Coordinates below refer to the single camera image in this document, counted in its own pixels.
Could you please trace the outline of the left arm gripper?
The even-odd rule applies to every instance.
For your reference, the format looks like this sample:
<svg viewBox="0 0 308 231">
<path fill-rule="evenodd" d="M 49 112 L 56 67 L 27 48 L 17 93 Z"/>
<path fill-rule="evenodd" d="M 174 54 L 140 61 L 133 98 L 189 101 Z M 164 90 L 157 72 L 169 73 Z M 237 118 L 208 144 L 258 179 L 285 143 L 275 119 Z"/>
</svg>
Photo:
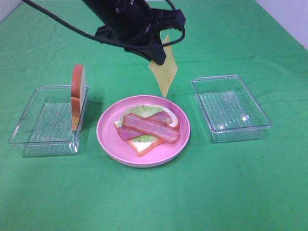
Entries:
<svg viewBox="0 0 308 231">
<path fill-rule="evenodd" d="M 104 23 L 94 38 L 124 48 L 130 52 L 163 65 L 164 46 L 180 42 L 185 37 L 186 18 L 181 10 L 152 8 L 144 0 L 85 0 L 87 7 Z M 180 39 L 162 44 L 160 32 L 166 29 L 182 32 Z"/>
</svg>

